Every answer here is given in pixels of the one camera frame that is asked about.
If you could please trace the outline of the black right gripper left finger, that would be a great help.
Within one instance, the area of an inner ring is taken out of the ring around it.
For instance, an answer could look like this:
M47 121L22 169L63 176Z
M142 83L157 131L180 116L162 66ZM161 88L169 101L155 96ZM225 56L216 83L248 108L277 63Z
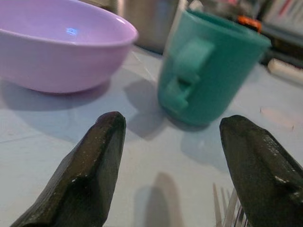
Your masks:
M98 117L11 227L103 227L118 179L125 130L125 117L118 111Z

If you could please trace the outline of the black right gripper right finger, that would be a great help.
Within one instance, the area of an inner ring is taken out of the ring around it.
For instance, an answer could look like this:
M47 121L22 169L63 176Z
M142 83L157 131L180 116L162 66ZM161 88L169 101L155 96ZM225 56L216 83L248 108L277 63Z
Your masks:
M227 166L251 227L303 227L303 167L266 129L241 115L221 120Z

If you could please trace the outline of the silver metal fork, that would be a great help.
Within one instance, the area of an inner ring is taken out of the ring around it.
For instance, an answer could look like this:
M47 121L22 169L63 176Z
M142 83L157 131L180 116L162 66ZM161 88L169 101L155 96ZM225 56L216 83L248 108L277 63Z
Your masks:
M248 221L236 189L225 190L217 186L213 187L214 200L214 227L252 227Z

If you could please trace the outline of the teal plastic mug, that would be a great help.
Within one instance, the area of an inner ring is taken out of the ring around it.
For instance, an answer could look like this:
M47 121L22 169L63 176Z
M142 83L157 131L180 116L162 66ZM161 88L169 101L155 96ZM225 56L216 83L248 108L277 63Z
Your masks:
M213 122L270 46L267 37L235 22L183 11L163 58L160 106L186 124Z

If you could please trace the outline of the purple plastic bowl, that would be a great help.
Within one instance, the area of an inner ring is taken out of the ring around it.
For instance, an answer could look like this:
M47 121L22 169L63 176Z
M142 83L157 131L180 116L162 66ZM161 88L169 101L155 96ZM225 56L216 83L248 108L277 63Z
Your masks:
M108 82L136 28L80 0L0 0L0 79L45 93L75 93Z

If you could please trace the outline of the stainless steel canister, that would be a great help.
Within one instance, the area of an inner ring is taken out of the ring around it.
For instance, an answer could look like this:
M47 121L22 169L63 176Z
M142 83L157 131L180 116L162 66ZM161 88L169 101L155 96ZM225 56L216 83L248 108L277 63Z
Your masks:
M116 12L138 31L135 45L163 54L179 0L116 0Z

